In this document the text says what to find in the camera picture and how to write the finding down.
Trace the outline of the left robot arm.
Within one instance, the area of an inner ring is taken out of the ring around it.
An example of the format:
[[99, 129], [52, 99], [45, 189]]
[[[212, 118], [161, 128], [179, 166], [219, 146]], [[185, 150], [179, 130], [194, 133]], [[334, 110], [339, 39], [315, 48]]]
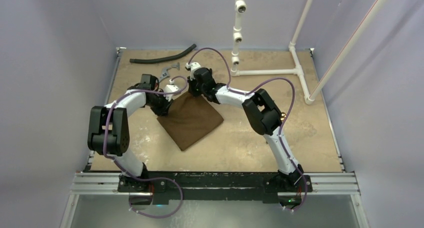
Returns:
[[87, 145], [97, 154], [111, 160], [122, 172], [123, 182], [138, 193], [146, 191], [153, 181], [146, 165], [129, 148], [129, 117], [138, 109], [149, 107], [158, 116], [166, 116], [173, 103], [173, 95], [180, 88], [169, 81], [163, 89], [159, 79], [144, 74], [140, 82], [130, 86], [118, 99], [90, 110]]

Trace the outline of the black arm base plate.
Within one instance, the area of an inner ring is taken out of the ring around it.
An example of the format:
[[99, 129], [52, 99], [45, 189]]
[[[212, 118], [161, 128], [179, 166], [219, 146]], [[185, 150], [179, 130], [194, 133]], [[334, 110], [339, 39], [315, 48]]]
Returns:
[[313, 191], [311, 178], [279, 172], [145, 171], [143, 181], [119, 175], [117, 191], [135, 196], [144, 193], [154, 205], [171, 200], [261, 201], [264, 204], [298, 205], [304, 192]]

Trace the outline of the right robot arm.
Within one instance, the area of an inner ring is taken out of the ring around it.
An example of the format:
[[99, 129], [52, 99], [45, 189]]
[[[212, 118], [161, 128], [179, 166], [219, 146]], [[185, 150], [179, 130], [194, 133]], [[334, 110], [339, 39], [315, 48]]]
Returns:
[[209, 102], [230, 105], [244, 110], [251, 128], [263, 136], [277, 163], [278, 175], [272, 180], [288, 192], [306, 186], [308, 181], [302, 166], [294, 157], [283, 133], [282, 112], [265, 89], [257, 86], [252, 91], [231, 89], [217, 83], [211, 69], [190, 68], [189, 92], [204, 96]]

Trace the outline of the brown cloth napkin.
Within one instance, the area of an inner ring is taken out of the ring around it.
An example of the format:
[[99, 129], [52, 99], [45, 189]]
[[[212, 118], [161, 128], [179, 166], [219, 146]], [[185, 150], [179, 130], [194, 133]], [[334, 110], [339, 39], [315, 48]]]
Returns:
[[219, 127], [224, 118], [204, 97], [185, 92], [157, 121], [184, 152]]

